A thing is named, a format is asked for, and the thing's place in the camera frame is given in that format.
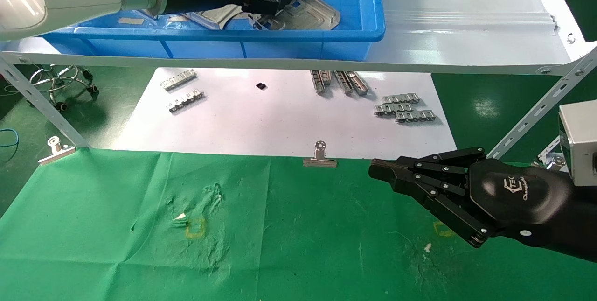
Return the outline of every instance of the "robot hand logo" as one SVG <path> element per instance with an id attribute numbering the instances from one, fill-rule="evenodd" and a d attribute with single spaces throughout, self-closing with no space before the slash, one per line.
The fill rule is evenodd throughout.
<path id="1" fill-rule="evenodd" d="M 511 193 L 517 193 L 524 190 L 522 199 L 525 201 L 528 198 L 528 185 L 527 180 L 524 177 L 514 178 L 508 177 L 504 179 L 504 188 L 508 189 Z"/>

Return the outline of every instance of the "corrugated white panel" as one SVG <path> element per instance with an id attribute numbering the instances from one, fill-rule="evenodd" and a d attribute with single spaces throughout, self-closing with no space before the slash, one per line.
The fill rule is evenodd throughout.
<path id="1" fill-rule="evenodd" d="M 383 0 L 369 62 L 528 65 L 571 61 L 541 0 Z"/>

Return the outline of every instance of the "green cloth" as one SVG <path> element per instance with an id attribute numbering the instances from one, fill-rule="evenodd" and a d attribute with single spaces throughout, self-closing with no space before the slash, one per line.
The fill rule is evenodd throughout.
<path id="1" fill-rule="evenodd" d="M 475 250 L 368 165 L 79 150 L 0 219 L 0 299 L 595 299 L 597 265 Z"/>

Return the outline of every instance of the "metal shelf frame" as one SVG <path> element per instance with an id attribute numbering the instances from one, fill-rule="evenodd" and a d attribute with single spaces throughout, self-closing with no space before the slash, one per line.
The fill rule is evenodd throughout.
<path id="1" fill-rule="evenodd" d="M 563 76 L 488 154 L 501 158 L 597 64 L 564 0 L 384 0 L 386 36 L 364 62 L 156 59 L 60 54 L 41 38 L 0 43 L 0 73 L 77 146 L 83 137 L 15 64 L 209 67 Z"/>

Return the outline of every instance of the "blue crate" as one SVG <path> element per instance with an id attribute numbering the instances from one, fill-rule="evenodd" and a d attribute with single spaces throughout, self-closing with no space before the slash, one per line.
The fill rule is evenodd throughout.
<path id="1" fill-rule="evenodd" d="M 362 61 L 385 33 L 382 0 L 323 0 L 340 12 L 331 31 L 260 31 L 248 20 L 231 20 L 224 30 L 192 21 L 153 20 L 126 10 L 66 27 L 43 37 L 63 54 L 151 58 L 301 58 Z M 122 18 L 143 24 L 122 24 Z"/>

